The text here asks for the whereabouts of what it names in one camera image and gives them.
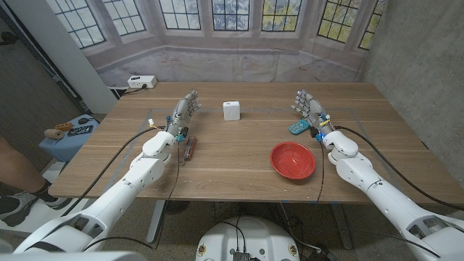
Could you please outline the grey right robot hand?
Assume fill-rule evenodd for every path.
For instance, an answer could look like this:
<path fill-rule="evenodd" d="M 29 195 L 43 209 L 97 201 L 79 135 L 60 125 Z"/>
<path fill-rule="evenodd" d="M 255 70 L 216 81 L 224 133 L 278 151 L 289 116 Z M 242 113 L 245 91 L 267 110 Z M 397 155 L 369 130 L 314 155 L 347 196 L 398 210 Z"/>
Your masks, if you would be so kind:
<path fill-rule="evenodd" d="M 302 115 L 302 119 L 309 125 L 311 136 L 321 142 L 327 134 L 334 131 L 330 115 L 311 94 L 305 90 L 298 90 L 295 105 L 291 108 Z"/>

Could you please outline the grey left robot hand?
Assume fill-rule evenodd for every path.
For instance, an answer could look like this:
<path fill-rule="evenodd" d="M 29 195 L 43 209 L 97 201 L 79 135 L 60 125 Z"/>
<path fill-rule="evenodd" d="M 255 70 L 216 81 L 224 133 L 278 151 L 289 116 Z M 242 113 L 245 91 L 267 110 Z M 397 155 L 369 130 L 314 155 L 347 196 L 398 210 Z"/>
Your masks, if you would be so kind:
<path fill-rule="evenodd" d="M 165 129 L 166 132 L 173 136 L 178 136 L 183 128 L 186 128 L 193 114 L 198 111 L 202 105 L 198 101 L 198 93 L 193 90 L 182 98 L 175 109 Z"/>

